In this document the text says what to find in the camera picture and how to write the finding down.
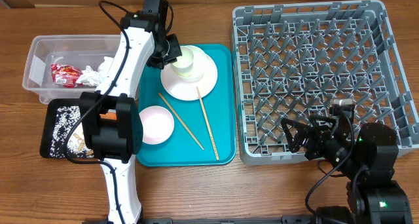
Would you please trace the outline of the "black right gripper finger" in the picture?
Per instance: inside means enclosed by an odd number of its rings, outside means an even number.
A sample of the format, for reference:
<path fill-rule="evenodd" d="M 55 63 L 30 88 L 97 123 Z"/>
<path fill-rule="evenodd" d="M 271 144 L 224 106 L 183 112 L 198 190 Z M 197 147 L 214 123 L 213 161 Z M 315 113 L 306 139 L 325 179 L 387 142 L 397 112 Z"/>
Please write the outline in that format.
<path fill-rule="evenodd" d="M 288 142 L 288 149 L 296 153 L 304 145 L 310 126 L 287 118 L 281 120 L 281 126 Z"/>
<path fill-rule="evenodd" d="M 310 115 L 308 118 L 310 124 L 316 130 L 332 130 L 336 125 L 336 120 L 333 118 L 321 116 L 321 115 Z"/>

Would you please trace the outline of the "red snack wrapper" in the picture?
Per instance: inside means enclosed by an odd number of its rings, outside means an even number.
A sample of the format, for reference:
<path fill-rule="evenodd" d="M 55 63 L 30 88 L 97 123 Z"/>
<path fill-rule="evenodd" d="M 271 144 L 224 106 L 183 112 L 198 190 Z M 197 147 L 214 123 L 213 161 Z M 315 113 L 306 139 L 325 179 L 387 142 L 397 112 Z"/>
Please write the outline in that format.
<path fill-rule="evenodd" d="M 52 80 L 55 84 L 66 88 L 75 88 L 82 71 L 72 65 L 52 64 Z"/>

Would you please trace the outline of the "cream plastic cup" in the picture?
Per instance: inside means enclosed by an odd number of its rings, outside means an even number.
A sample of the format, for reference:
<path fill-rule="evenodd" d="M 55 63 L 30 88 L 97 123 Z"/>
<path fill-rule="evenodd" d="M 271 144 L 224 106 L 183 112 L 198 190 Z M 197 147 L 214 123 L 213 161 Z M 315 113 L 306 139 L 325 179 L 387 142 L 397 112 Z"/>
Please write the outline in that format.
<path fill-rule="evenodd" d="M 181 46 L 181 55 L 172 64 L 173 71 L 180 77 L 188 78 L 192 75 L 194 53 L 186 46 Z"/>

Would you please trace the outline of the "white tissue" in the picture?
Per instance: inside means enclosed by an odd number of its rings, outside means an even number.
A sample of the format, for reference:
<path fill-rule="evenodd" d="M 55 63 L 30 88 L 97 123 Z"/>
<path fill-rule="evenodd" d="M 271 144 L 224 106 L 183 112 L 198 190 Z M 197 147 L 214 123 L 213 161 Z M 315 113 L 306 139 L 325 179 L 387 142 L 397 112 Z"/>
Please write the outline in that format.
<path fill-rule="evenodd" d="M 97 72 L 102 76 L 102 77 L 106 77 L 109 68 L 111 67 L 114 58 L 112 57 L 108 57 L 108 56 L 104 56 L 103 57 L 104 61 L 98 66 Z"/>

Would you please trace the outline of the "orange carrot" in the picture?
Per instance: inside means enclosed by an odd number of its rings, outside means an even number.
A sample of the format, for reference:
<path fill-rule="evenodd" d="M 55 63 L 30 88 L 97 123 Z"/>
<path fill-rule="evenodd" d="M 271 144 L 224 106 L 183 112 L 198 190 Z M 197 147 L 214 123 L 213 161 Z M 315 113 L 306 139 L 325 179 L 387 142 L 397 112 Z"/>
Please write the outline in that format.
<path fill-rule="evenodd" d="M 100 114 L 100 117 L 102 119 L 111 119 L 111 120 L 116 120 L 117 119 L 117 114 L 114 111 L 108 111 L 104 114 Z"/>

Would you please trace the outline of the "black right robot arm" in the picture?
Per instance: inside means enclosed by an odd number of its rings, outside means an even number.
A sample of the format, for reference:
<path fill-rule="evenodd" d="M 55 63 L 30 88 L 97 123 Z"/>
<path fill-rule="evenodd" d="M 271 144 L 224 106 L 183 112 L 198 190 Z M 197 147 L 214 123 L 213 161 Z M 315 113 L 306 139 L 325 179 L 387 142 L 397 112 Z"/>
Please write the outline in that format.
<path fill-rule="evenodd" d="M 347 177 L 348 206 L 309 208 L 309 223 L 412 223 L 406 193 L 393 179 L 399 149 L 390 127 L 372 122 L 354 132 L 347 113 L 332 118 L 311 116 L 309 124 L 283 118 L 290 151 L 305 148 L 308 160 L 324 158 L 332 166 L 314 186 L 333 172 Z"/>

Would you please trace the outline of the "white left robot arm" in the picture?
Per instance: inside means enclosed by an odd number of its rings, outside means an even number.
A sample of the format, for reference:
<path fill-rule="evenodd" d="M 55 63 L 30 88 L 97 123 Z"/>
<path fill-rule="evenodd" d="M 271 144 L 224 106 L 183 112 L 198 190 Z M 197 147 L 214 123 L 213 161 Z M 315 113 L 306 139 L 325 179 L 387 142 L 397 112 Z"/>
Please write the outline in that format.
<path fill-rule="evenodd" d="M 146 66 L 163 69 L 181 56 L 170 33 L 173 9 L 167 0 L 145 0 L 142 10 L 126 11 L 116 22 L 120 44 L 104 80 L 80 96 L 84 141 L 105 175 L 109 214 L 106 223 L 141 223 L 135 159 L 142 139 L 135 95 Z"/>

